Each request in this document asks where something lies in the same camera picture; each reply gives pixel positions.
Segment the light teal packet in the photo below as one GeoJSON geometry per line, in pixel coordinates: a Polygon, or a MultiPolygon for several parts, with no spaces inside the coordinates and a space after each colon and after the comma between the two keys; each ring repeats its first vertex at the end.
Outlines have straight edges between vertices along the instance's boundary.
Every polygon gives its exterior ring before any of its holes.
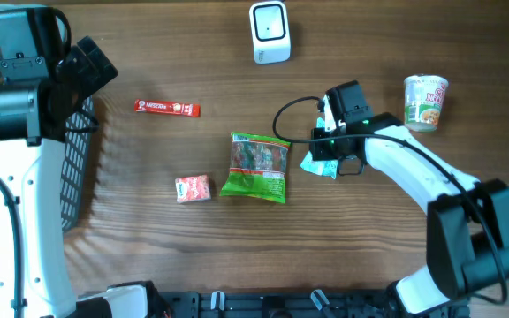
{"type": "Polygon", "coordinates": [[[322,177],[331,177],[335,179],[338,175],[338,160],[314,161],[312,153],[307,152],[302,160],[300,167],[309,173],[322,177]]]}

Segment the green gummy candy bag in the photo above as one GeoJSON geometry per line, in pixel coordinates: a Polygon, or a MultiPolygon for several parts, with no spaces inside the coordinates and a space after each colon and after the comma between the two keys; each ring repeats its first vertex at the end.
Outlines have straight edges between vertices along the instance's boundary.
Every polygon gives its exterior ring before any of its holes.
{"type": "Polygon", "coordinates": [[[231,133],[229,176],[221,196],[246,196],[285,203],[287,154],[291,143],[245,132],[231,133]]]}

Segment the white chicken cup noodles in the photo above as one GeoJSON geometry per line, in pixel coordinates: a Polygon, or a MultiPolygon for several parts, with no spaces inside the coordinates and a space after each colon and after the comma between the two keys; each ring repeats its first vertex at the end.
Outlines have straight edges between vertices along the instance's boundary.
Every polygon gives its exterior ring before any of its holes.
{"type": "Polygon", "coordinates": [[[405,126],[416,132],[437,129],[449,83],[437,75],[417,74],[404,80],[405,126]]]}

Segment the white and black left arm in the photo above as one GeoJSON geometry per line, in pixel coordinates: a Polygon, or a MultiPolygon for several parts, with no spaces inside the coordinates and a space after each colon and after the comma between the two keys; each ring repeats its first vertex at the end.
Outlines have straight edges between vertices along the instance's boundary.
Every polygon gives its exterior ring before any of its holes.
{"type": "Polygon", "coordinates": [[[143,284],[78,298],[65,264],[68,119],[118,74],[48,6],[0,10],[0,317],[146,317],[143,284]]]}

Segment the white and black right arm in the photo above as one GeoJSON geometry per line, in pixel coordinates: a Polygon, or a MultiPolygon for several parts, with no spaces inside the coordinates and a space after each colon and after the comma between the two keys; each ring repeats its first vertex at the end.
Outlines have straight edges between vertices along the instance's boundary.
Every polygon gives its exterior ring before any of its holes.
{"type": "Polygon", "coordinates": [[[481,182],[421,145],[390,113],[376,115],[357,81],[318,103],[325,126],[311,132],[316,161],[356,158],[399,185],[427,217],[426,264],[395,284],[407,315],[427,314],[509,279],[509,186],[481,182]]]}

